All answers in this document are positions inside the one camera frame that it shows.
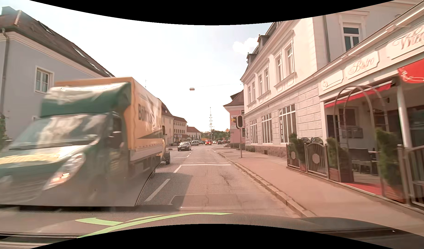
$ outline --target sidewalk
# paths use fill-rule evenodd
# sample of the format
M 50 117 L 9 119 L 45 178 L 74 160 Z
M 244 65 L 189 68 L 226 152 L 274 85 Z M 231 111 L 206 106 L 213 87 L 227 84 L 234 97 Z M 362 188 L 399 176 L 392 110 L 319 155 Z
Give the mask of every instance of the sidewalk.
M 238 150 L 216 152 L 258 179 L 301 216 L 356 219 L 424 236 L 424 214 L 289 169 L 284 158 L 248 151 L 243 151 L 240 158 Z

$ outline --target truck windshield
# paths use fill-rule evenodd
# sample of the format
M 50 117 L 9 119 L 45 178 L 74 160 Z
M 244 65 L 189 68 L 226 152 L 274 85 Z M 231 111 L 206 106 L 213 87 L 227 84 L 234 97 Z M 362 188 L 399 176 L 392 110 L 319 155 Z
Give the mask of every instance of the truck windshield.
M 9 150 L 89 144 L 97 139 L 107 115 L 77 114 L 36 120 L 16 138 Z

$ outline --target road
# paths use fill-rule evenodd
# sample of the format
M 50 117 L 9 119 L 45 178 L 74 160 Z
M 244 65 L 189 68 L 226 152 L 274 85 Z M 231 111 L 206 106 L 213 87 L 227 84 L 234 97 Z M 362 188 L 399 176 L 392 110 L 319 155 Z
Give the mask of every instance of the road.
M 298 217 L 217 151 L 238 152 L 216 144 L 193 146 L 191 151 L 173 148 L 171 164 L 156 169 L 138 204 Z

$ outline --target pink building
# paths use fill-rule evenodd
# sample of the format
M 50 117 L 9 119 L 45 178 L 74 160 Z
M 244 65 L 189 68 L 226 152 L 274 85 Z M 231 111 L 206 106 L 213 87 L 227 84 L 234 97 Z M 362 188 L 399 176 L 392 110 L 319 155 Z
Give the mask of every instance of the pink building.
M 229 124 L 230 124 L 230 133 L 231 133 L 231 147 L 235 145 L 238 146 L 240 143 L 244 144 L 246 142 L 245 129 L 237 129 L 236 124 L 232 121 L 232 118 L 235 118 L 237 115 L 244 115 L 244 94 L 243 91 L 236 93 L 231 96 L 232 101 L 229 104 L 223 105 L 224 108 L 229 112 Z

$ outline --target drain pipe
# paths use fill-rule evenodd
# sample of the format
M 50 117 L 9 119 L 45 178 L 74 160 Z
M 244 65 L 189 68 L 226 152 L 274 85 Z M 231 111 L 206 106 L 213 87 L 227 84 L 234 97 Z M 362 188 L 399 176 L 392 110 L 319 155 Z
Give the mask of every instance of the drain pipe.
M 323 15 L 323 28 L 324 28 L 324 38 L 325 38 L 325 42 L 326 42 L 327 63 L 330 63 L 331 59 L 330 59 L 330 48 L 329 48 L 329 34 L 328 34 L 328 31 L 327 31 L 326 15 Z
M 6 37 L 6 46 L 4 49 L 4 60 L 3 60 L 3 76 L 1 78 L 1 93 L 0 93 L 0 116 L 3 115 L 4 105 L 4 91 L 6 87 L 6 71 L 7 71 L 7 55 L 9 54 L 9 37 L 6 34 L 5 28 L 2 28 L 4 37 Z

